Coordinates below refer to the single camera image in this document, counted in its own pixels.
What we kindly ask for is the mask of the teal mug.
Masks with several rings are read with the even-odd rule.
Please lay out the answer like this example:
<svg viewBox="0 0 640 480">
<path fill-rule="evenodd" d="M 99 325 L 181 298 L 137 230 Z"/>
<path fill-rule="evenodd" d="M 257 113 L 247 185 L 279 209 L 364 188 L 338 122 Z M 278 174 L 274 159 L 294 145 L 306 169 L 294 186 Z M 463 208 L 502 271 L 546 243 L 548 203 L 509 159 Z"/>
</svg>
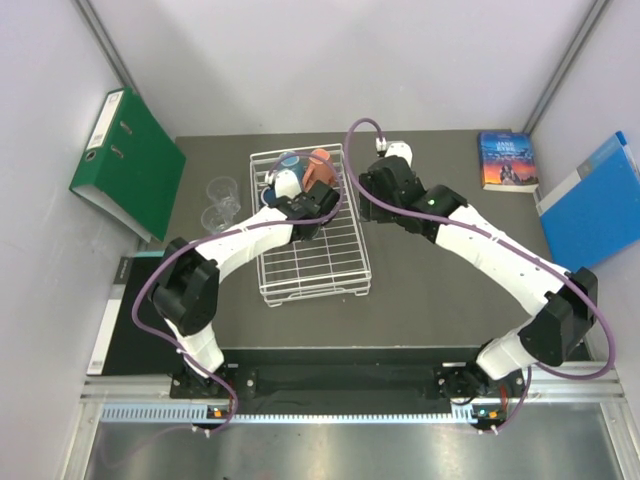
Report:
<svg viewBox="0 0 640 480">
<path fill-rule="evenodd" d="M 279 155 L 278 160 L 277 171 L 291 171 L 296 175 L 298 181 L 302 182 L 305 174 L 305 164 L 299 155 L 296 155 L 293 151 L 285 151 Z"/>
</svg>

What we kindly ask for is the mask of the clear heavy-base glass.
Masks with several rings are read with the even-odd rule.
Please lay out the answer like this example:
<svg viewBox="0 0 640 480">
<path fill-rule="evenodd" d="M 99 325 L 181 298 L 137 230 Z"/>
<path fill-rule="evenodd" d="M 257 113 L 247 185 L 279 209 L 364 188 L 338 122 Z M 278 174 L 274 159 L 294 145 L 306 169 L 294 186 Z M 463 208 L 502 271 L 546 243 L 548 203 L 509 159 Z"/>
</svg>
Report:
<svg viewBox="0 0 640 480">
<path fill-rule="evenodd" d="M 210 234 L 225 231 L 233 225 L 233 214 L 220 211 L 216 206 L 207 207 L 201 214 L 202 227 Z"/>
</svg>

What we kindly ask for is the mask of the dark blue mug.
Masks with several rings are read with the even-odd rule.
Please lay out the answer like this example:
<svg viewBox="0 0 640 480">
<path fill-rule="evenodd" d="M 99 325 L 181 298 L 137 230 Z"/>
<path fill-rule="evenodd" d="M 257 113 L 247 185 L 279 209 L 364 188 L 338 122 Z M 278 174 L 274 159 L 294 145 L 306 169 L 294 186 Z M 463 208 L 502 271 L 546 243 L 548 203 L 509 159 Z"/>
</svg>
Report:
<svg viewBox="0 0 640 480">
<path fill-rule="evenodd" d="M 272 206 L 275 202 L 275 192 L 271 187 L 265 187 L 261 192 L 261 202 L 265 206 Z"/>
</svg>

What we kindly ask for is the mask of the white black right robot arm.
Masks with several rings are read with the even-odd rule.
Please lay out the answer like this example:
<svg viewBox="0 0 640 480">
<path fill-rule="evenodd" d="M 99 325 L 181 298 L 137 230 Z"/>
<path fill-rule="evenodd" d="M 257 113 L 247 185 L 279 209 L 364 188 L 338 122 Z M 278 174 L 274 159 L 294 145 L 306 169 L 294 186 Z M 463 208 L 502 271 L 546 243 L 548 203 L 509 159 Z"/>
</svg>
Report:
<svg viewBox="0 0 640 480">
<path fill-rule="evenodd" d="M 425 188 L 400 156 L 378 159 L 358 183 L 364 220 L 395 223 L 458 255 L 529 314 L 522 326 L 484 344 L 469 364 L 466 380 L 474 393 L 490 395 L 506 376 L 536 363 L 562 365 L 594 326 L 598 281 L 590 270 L 529 262 L 529 250 L 450 188 Z"/>
</svg>

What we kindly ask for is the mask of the clear faceted plastic cup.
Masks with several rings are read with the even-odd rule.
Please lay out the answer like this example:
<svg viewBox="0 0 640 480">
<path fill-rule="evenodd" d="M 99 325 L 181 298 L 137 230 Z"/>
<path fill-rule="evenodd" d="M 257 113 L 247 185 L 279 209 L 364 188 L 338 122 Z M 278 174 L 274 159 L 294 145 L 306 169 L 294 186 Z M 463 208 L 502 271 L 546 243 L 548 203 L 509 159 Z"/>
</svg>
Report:
<svg viewBox="0 0 640 480">
<path fill-rule="evenodd" d="M 212 204 L 223 213 L 235 215 L 241 208 L 237 182 L 229 176 L 211 180 L 206 193 Z"/>
</svg>

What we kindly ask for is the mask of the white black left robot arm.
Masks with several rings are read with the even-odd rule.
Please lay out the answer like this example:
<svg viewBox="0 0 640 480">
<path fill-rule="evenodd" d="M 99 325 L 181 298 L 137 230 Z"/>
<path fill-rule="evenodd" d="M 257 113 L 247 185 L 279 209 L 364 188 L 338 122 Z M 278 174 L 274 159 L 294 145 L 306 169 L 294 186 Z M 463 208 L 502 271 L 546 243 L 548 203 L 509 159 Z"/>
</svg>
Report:
<svg viewBox="0 0 640 480">
<path fill-rule="evenodd" d="M 168 259 L 191 247 L 167 265 L 148 299 L 175 335 L 192 384 L 203 395 L 220 394 L 227 382 L 221 367 L 224 354 L 212 326 L 221 283 L 270 250 L 313 239 L 321 228 L 317 220 L 327 217 L 339 201 L 338 188 L 317 181 L 308 192 L 279 197 L 214 239 L 196 244 L 177 238 L 165 249 L 163 258 Z"/>
</svg>

